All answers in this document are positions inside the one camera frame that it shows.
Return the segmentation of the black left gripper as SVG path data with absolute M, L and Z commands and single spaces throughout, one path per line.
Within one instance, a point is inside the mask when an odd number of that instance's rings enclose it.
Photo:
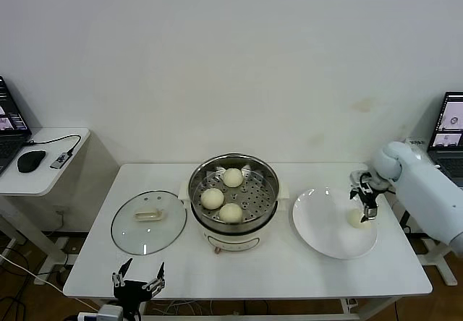
M 124 280 L 131 263 L 132 258 L 129 258 L 128 261 L 121 265 L 117 272 L 111 274 L 114 297 L 124 312 L 136 312 L 141 303 L 151 300 L 152 293 L 159 293 L 165 287 L 166 283 L 164 278 L 164 262 L 162 262 L 157 276 L 147 283 Z

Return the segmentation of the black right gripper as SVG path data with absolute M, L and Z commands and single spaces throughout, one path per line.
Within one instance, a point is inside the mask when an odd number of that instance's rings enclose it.
M 376 197 L 379 195 L 379 193 L 372 189 L 367 182 L 359 181 L 357 188 L 352 188 L 350 190 L 349 198 L 352 200 L 357 195 L 363 203 L 362 217 L 360 222 L 364 223 L 367 221 L 375 220 L 378 214 Z

